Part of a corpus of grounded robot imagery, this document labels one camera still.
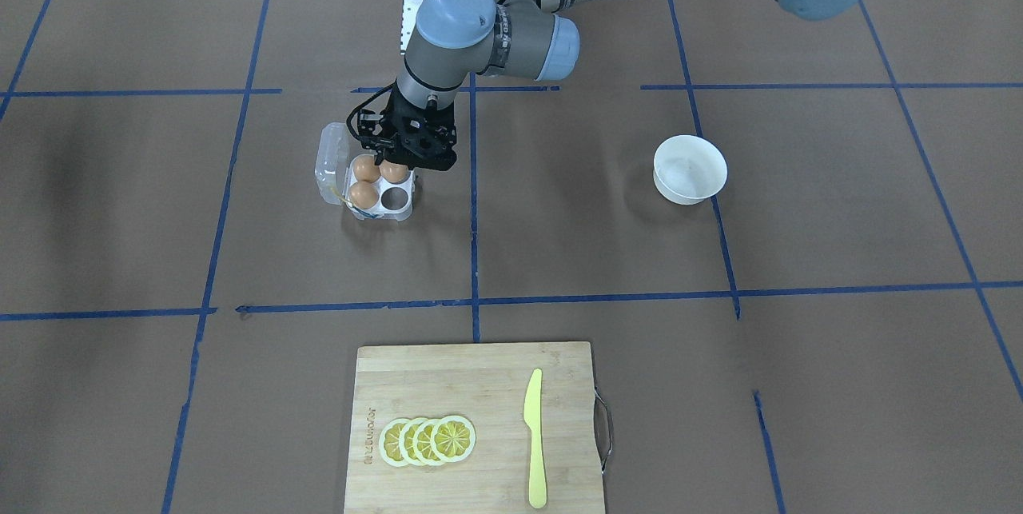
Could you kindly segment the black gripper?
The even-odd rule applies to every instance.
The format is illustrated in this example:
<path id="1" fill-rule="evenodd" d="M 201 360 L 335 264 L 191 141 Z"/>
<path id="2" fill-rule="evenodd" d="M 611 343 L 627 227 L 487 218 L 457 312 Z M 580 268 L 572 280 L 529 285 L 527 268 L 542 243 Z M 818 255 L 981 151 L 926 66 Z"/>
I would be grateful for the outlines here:
<path id="1" fill-rule="evenodd" d="M 410 169 L 449 171 L 457 161 L 456 108 L 414 106 L 399 90 L 388 96 L 381 118 L 374 165 L 395 163 Z"/>

